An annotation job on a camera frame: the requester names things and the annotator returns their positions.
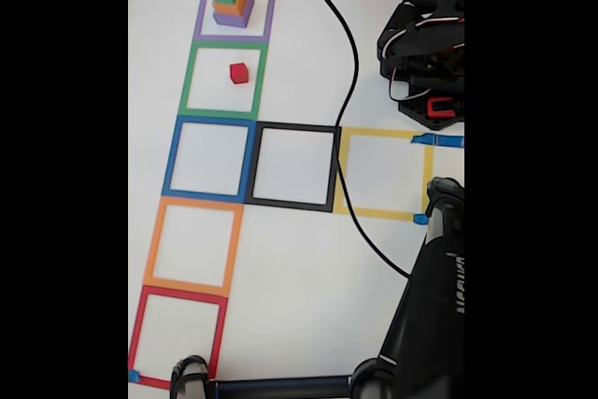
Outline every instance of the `blue tape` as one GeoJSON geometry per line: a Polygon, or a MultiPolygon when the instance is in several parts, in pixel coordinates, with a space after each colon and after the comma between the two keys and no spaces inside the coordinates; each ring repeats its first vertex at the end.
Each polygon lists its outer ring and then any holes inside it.
{"type": "Polygon", "coordinates": [[[414,214],[413,222],[416,224],[428,224],[428,216],[426,214],[414,214]]]}
{"type": "Polygon", "coordinates": [[[465,148],[464,135],[435,135],[426,133],[425,135],[414,135],[411,139],[412,144],[436,145],[438,147],[453,147],[456,149],[465,148]]]}
{"type": "Polygon", "coordinates": [[[129,370],[129,383],[139,383],[141,381],[141,376],[137,371],[134,369],[129,370]]]}

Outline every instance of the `black cable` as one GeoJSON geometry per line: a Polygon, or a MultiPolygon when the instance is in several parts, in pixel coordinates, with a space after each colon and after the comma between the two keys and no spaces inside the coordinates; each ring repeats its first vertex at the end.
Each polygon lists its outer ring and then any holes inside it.
{"type": "MultiPolygon", "coordinates": [[[[349,92],[347,93],[347,98],[345,98],[345,102],[343,103],[343,106],[340,108],[338,117],[336,118],[335,128],[338,129],[338,128],[340,128],[340,121],[343,118],[343,114],[345,114],[345,109],[347,108],[347,105],[349,104],[349,100],[350,100],[351,96],[353,95],[353,91],[355,90],[355,84],[357,83],[357,76],[359,74],[359,56],[357,54],[357,46],[355,45],[355,39],[353,39],[353,34],[351,33],[349,26],[345,22],[345,19],[340,14],[338,9],[336,9],[335,4],[333,4],[332,0],[324,0],[324,2],[326,2],[326,5],[333,11],[335,16],[338,18],[341,25],[345,29],[345,33],[347,33],[347,37],[349,38],[349,43],[351,45],[351,49],[353,50],[353,62],[354,62],[354,66],[355,66],[354,71],[353,71],[353,80],[349,87],[349,92]]],[[[382,259],[390,268],[392,268],[394,271],[396,271],[400,275],[404,276],[405,278],[411,279],[410,274],[408,274],[405,270],[401,269],[399,266],[394,264],[388,257],[386,257],[384,255],[384,253],[382,251],[380,251],[377,248],[377,246],[374,244],[374,242],[372,242],[370,237],[367,236],[367,234],[363,230],[362,226],[359,224],[359,222],[357,220],[357,216],[355,215],[355,212],[353,211],[353,205],[351,204],[351,200],[349,199],[349,192],[347,192],[347,184],[345,183],[345,177],[343,176],[343,170],[340,165],[339,150],[338,150],[338,146],[336,145],[336,141],[334,141],[334,143],[333,143],[333,148],[335,149],[335,153],[336,153],[336,163],[338,165],[338,177],[340,178],[340,184],[343,187],[343,193],[345,194],[345,199],[347,200],[347,208],[349,209],[349,214],[350,214],[351,218],[353,219],[353,223],[355,223],[355,227],[357,227],[359,234],[362,235],[363,239],[368,243],[370,248],[373,249],[374,252],[380,257],[380,259],[382,259]]]]}

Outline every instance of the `red square outline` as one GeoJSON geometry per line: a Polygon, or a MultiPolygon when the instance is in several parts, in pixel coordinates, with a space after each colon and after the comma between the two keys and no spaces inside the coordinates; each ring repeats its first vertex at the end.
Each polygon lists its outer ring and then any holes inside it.
{"type": "MultiPolygon", "coordinates": [[[[131,338],[131,347],[129,348],[128,368],[134,369],[135,356],[137,354],[137,346],[139,344],[139,337],[141,336],[141,326],[143,325],[143,317],[146,311],[146,304],[148,303],[148,295],[155,294],[158,296],[168,296],[170,298],[186,299],[189,301],[197,301],[200,303],[210,303],[218,306],[218,318],[216,320],[216,332],[214,333],[214,342],[212,343],[212,353],[209,356],[209,364],[207,372],[210,379],[216,376],[218,369],[218,358],[221,352],[222,331],[224,329],[224,319],[226,318],[226,306],[228,299],[211,294],[199,292],[183,292],[181,290],[165,289],[163,287],[152,287],[144,285],[141,289],[141,298],[139,299],[139,308],[135,317],[135,327],[133,328],[133,336],[131,338]]],[[[180,358],[185,358],[189,355],[202,354],[181,354],[180,358]]],[[[147,385],[154,388],[162,388],[164,390],[170,389],[170,380],[161,380],[159,378],[146,378],[141,376],[141,385],[147,385]]]]}

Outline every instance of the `orange square outline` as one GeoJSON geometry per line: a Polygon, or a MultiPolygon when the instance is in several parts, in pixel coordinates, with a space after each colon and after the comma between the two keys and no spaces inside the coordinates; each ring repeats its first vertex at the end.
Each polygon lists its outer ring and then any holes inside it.
{"type": "Polygon", "coordinates": [[[215,294],[218,296],[228,297],[231,291],[231,283],[233,281],[233,272],[235,271],[236,248],[239,241],[239,232],[241,229],[241,219],[243,217],[243,205],[237,203],[221,203],[218,201],[208,200],[194,200],[191,198],[177,198],[174,196],[161,196],[158,205],[158,214],[156,215],[156,222],[153,227],[153,234],[151,236],[151,243],[149,245],[148,261],[146,263],[146,271],[143,276],[143,284],[153,287],[163,287],[166,289],[181,290],[184,292],[198,292],[215,294]],[[166,208],[168,206],[184,206],[184,207],[201,207],[204,209],[217,210],[232,210],[234,212],[233,228],[231,230],[231,238],[229,240],[228,254],[226,256],[226,265],[224,268],[224,279],[222,285],[208,285],[195,282],[187,282],[183,280],[156,278],[153,275],[153,270],[158,256],[158,248],[160,247],[160,239],[162,237],[162,228],[164,225],[164,217],[166,215],[166,208]]]}

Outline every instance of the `yellow square outline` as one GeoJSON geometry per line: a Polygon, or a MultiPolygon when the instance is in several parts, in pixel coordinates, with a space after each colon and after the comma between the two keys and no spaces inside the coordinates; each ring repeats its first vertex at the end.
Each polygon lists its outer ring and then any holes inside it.
{"type": "MultiPolygon", "coordinates": [[[[369,135],[380,137],[395,137],[399,139],[411,139],[414,135],[421,135],[418,131],[395,131],[395,130],[377,130],[375,128],[342,128],[340,136],[340,149],[338,151],[338,161],[343,173],[347,173],[347,162],[349,161],[349,142],[353,135],[369,135]]],[[[434,171],[434,146],[424,145],[423,154],[423,182],[421,183],[421,212],[423,213],[428,206],[428,194],[426,192],[428,182],[432,180],[434,171]]],[[[349,208],[343,203],[345,195],[343,186],[340,183],[340,177],[336,175],[335,186],[335,204],[333,206],[334,214],[349,214],[349,208]]],[[[413,221],[414,212],[400,212],[386,209],[372,209],[369,207],[354,207],[355,215],[360,217],[374,217],[377,219],[413,221]]]]}

